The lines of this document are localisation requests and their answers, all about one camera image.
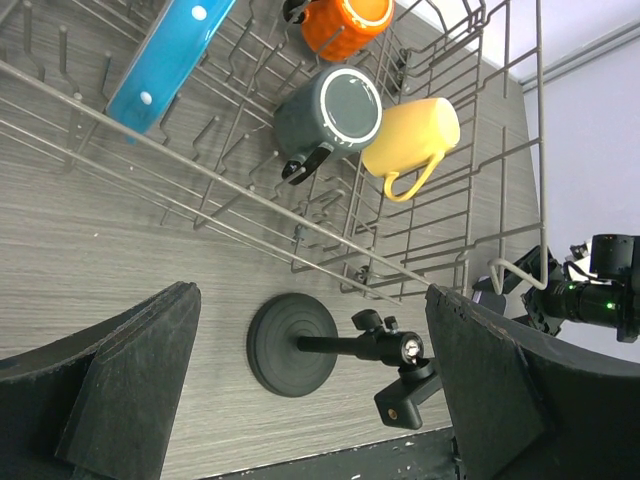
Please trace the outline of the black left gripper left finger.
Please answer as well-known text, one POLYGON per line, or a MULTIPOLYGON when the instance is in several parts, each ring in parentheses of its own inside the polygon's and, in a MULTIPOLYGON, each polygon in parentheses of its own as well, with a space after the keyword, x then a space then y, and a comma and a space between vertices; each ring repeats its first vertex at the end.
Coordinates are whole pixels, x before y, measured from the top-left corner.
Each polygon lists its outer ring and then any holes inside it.
POLYGON ((197 285, 176 282, 2 359, 2 478, 159 478, 200 312, 197 285))

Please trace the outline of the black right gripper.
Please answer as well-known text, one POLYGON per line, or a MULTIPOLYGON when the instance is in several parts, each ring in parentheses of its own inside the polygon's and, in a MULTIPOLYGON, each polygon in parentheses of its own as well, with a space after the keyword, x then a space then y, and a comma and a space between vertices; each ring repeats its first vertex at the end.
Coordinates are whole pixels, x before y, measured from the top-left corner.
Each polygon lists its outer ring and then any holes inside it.
MULTIPOLYGON (((564 276, 561 266, 556 259, 553 258, 550 251, 548 255, 548 272, 550 280, 563 281, 564 276)), ((523 270, 526 274, 534 277, 540 276, 541 270, 541 249, 539 246, 533 247, 525 255, 515 262, 515 266, 523 270)), ((504 315, 507 306, 507 296, 516 289, 522 279, 516 274, 505 270, 503 272, 503 289, 501 294, 497 294, 494 290, 493 283, 489 276, 479 277, 473 284, 472 301, 492 310, 499 315, 504 315)), ((542 290, 529 285, 527 290, 521 295, 526 314, 515 317, 514 321, 542 331, 551 336, 557 336, 561 330, 561 324, 564 322, 561 318, 551 317, 547 315, 542 308, 542 290)))

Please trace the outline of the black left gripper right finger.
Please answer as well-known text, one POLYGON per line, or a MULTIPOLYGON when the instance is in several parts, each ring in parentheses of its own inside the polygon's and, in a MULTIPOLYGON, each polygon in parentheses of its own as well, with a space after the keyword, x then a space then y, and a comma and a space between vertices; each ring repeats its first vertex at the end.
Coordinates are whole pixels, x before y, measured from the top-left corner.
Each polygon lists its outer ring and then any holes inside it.
POLYGON ((639 366, 430 285, 426 319, 472 479, 636 479, 639 366))

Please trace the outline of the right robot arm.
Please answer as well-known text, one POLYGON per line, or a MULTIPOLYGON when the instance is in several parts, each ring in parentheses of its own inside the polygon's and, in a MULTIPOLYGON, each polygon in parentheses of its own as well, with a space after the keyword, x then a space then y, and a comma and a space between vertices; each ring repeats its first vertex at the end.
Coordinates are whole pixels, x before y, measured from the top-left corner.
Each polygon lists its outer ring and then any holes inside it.
POLYGON ((639 337, 639 238, 599 234, 590 243, 572 246, 572 256, 545 263, 549 280, 523 295, 526 314, 514 320, 556 336, 565 321, 612 328, 616 340, 639 337))

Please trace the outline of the black phone stand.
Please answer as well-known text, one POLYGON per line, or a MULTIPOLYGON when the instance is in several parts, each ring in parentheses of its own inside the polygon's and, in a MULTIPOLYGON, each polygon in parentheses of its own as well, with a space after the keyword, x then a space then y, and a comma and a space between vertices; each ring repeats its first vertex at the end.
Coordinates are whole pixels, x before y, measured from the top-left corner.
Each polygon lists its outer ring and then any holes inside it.
POLYGON ((341 337, 333 316, 316 298, 302 293, 271 298, 254 315, 246 336, 254 377, 273 394, 299 398, 329 379, 340 356, 379 362, 398 374, 374 396, 382 423, 420 429, 419 406, 442 389, 422 338, 400 330, 395 317, 383 318, 373 309, 361 310, 351 320, 360 335, 341 337))

